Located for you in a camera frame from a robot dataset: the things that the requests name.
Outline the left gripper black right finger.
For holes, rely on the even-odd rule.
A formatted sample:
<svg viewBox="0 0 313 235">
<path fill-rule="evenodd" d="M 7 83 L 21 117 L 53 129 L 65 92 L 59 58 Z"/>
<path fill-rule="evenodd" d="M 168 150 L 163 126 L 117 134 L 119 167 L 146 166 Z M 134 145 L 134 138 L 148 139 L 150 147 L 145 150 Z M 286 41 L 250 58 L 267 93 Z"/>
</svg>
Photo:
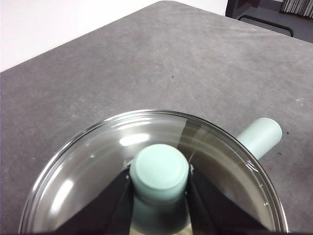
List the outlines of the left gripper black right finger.
<svg viewBox="0 0 313 235">
<path fill-rule="evenodd" d="M 186 198 L 195 235 L 270 235 L 271 231 L 227 198 L 196 166 L 188 174 Z"/>
</svg>

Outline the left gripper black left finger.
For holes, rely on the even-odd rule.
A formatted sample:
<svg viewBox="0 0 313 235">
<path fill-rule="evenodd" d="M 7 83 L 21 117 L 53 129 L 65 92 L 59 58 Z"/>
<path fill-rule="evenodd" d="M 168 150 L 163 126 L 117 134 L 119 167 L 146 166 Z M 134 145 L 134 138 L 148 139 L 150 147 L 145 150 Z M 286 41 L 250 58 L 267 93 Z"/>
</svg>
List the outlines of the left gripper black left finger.
<svg viewBox="0 0 313 235">
<path fill-rule="evenodd" d="M 61 225 L 57 235 L 128 235 L 134 206 L 129 169 L 116 178 L 90 203 Z"/>
</svg>

